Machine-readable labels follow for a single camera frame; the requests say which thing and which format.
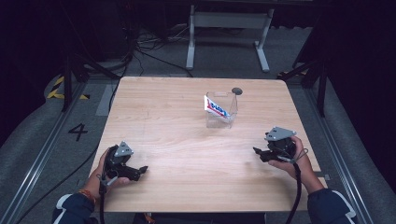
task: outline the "person's right hand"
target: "person's right hand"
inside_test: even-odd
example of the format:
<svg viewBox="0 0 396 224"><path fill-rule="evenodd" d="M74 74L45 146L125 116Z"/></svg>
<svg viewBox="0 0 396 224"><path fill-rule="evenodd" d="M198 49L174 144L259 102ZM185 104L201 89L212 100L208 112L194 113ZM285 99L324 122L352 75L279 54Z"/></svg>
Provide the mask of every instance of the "person's right hand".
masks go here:
<svg viewBox="0 0 396 224"><path fill-rule="evenodd" d="M296 145L296 153L294 159L297 160L297 164L301 170L301 181L304 184L308 193L312 193L319 189L323 189L323 185L315 175L311 161L304 152L304 146L300 138L292 136L291 140ZM278 169L286 171L291 177L296 178L295 168L289 162L282 161L268 161L268 164L275 166Z"/></svg>

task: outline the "metal rail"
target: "metal rail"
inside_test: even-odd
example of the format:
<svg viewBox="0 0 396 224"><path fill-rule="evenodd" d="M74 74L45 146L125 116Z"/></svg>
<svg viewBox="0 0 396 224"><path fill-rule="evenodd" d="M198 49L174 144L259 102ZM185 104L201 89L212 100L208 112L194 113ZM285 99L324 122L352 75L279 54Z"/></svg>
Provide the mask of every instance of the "metal rail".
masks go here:
<svg viewBox="0 0 396 224"><path fill-rule="evenodd" d="M351 201L351 204L358 216L359 223L360 224L374 223L366 208L366 205L364 204L363 198L359 193L355 180L350 174L347 168L347 164L345 163L343 156L341 155L340 149L337 146L332 136L332 131L329 129L326 119L321 117L318 112L315 94L313 93L312 89L304 89L304 92L313 110L316 111L315 113L316 119L318 120L318 123L320 125L321 130L323 131L324 136L326 137L327 143L330 147L332 160L334 161L338 174L341 176L341 180L346 189L346 193L348 194L349 200Z"/></svg>
<svg viewBox="0 0 396 224"><path fill-rule="evenodd" d="M83 93L85 87L86 83L78 83L73 94L73 99L78 99L78 97ZM14 199L11 201L7 211L4 213L2 219L0 220L1 224L15 223L16 218L20 214L24 204L26 203L27 198L29 197L33 187L35 186L35 183L37 182L37 179L40 177L41 172L43 171L52 150L54 149L54 146L59 137L59 133L64 126L64 122L69 117L76 103L77 100L72 101L67 110L61 113L60 117L57 119L54 127L49 134L49 137L47 138L46 142L44 143L37 157L35 158L35 162L33 163L30 170L26 173L26 176L23 179L23 182L17 193L15 194Z"/></svg>

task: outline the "bracelet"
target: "bracelet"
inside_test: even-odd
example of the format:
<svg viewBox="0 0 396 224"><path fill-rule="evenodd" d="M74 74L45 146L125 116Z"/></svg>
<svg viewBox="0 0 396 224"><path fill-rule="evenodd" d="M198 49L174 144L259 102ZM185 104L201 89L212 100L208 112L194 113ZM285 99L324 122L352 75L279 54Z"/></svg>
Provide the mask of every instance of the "bracelet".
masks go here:
<svg viewBox="0 0 396 224"><path fill-rule="evenodd" d="M78 193L84 195L85 197L87 197L91 202L93 202L93 204L96 204L96 199L95 197L93 197L90 193L89 190L87 189L79 189Z"/></svg>

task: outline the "white desk frame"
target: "white desk frame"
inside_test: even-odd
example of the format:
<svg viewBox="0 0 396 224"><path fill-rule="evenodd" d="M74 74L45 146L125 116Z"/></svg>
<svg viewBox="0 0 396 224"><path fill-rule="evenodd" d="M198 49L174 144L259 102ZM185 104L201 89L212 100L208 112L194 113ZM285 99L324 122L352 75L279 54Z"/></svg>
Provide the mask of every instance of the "white desk frame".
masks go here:
<svg viewBox="0 0 396 224"><path fill-rule="evenodd" d="M190 43L187 53L187 69L194 67L195 52L195 27L224 27L224 28L245 28L245 29L262 29L262 38L255 41L255 48L259 56L262 71L267 73L270 71L267 59L265 58L264 45L271 20L274 14L273 9L269 9L268 13L251 14L251 13L223 13L223 12L195 12L195 6L191 6L190 13Z"/></svg>

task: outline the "gray carpet floor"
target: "gray carpet floor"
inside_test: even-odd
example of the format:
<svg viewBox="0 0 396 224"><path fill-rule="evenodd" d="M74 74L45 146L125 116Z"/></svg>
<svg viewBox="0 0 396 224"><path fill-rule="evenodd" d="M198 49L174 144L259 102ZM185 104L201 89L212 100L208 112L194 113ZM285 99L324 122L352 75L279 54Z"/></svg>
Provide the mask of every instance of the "gray carpet floor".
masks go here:
<svg viewBox="0 0 396 224"><path fill-rule="evenodd" d="M190 73L194 77L229 77L229 78L266 78L275 79L279 72L290 71L297 54L310 33L310 29L270 29L264 45L264 51L270 66L269 73L263 73L260 67L253 42L260 34L256 31L244 30L202 30L196 36L194 69ZM187 77L184 70L187 57L188 36L184 33L177 41L169 41L161 48L144 52L169 63L153 59L138 51L128 65L125 76L166 76ZM150 48L152 42L141 43L141 47ZM117 63L111 60L102 63L104 66ZM123 69L113 71L122 74ZM59 74L43 90L47 97ZM361 223L395 223L396 196L382 175L376 170L368 156L364 145L356 134L347 113L340 104L337 94L328 82L325 100L325 118L319 118L318 112L310 101L316 95L317 85L312 90L305 90L299 85L300 77L288 80L288 87L296 105L312 148L315 150L322 173L326 175L328 186L342 192L349 200L358 196L365 207L356 207L368 214ZM0 149L2 174L0 175L0 214L10 219L2 219L4 223L15 223L23 213L28 211L50 189L79 167L100 142L102 131L106 125L111 95L117 81L110 80L101 74L92 74L87 83L81 84L74 80L74 92L81 90L90 95L90 99L76 99L67 113L62 113L63 100L47 99L47 102L26 118ZM61 128L53 131L61 122ZM345 160L351 179L359 190L359 195L351 194L348 184L337 169L332 159L332 146L323 128L325 123L331 131L342 158ZM83 124L88 131L81 135L69 131ZM50 141L51 147L43 152L41 149ZM24 194L26 197L16 202L16 195L37 156L48 153L44 160L45 166L36 173L37 179ZM57 200L66 193L77 191L84 184L92 166L90 158L77 172L71 175L59 187L40 201L20 223L50 223L51 212ZM288 213L269 213L267 223L284 223ZM132 223L134 214L106 214L107 223ZM297 212L292 223L310 223L307 212Z"/></svg>

